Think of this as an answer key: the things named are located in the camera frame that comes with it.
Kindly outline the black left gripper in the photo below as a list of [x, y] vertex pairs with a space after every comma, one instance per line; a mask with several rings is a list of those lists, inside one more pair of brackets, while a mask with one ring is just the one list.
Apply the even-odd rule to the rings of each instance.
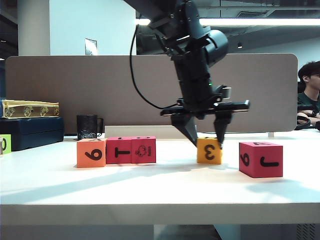
[[178, 106], [166, 107], [160, 115], [164, 117], [171, 117], [171, 124], [177, 130], [179, 130], [187, 139], [189, 139], [194, 146], [197, 145], [197, 130], [194, 122], [194, 117], [197, 119], [204, 119], [206, 115], [215, 115], [213, 122], [217, 141], [220, 149], [223, 148], [223, 142], [227, 126], [231, 123], [233, 113], [247, 112], [250, 108], [250, 101], [229, 101], [229, 102], [216, 102], [209, 109], [201, 111], [188, 110], [183, 103], [179, 103]]

